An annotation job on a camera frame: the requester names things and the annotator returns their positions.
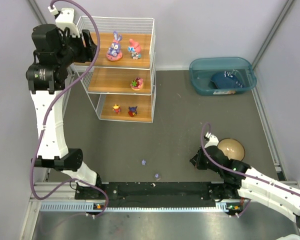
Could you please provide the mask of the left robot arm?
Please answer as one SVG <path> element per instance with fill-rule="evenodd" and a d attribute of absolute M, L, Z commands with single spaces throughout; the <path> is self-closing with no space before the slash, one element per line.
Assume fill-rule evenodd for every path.
<path fill-rule="evenodd" d="M 32 168 L 60 171 L 81 186 L 96 186 L 98 174 L 83 161 L 83 151 L 68 148 L 63 123 L 63 102 L 68 67 L 73 63 L 94 63 L 99 49 L 91 33 L 71 32 L 54 24 L 42 24 L 31 34 L 35 45 L 33 63 L 26 71 L 28 89 L 36 113 L 38 146 L 31 159 Z"/>

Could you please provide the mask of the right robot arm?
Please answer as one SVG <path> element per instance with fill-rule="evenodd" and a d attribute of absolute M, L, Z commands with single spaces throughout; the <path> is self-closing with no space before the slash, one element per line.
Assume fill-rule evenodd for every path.
<path fill-rule="evenodd" d="M 237 194 L 275 210 L 300 229 L 300 189 L 270 178 L 254 167 L 228 158 L 217 146 L 200 148 L 189 162 L 198 170 L 217 173 Z"/>

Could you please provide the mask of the purple bunny donut toy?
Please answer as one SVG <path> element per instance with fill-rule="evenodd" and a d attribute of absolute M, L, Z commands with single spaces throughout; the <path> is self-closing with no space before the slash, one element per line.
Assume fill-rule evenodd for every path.
<path fill-rule="evenodd" d="M 106 58 L 111 62 L 119 61 L 123 57 L 121 41 L 123 37 L 117 31 L 113 32 L 113 41 L 106 52 Z"/>

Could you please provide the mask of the pink bear strawberry toy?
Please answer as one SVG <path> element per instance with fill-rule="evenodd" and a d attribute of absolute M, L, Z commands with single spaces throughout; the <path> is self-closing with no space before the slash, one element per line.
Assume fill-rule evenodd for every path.
<path fill-rule="evenodd" d="M 141 77 L 137 77 L 131 81 L 130 87 L 134 91 L 140 91 L 144 87 L 144 79 Z"/>

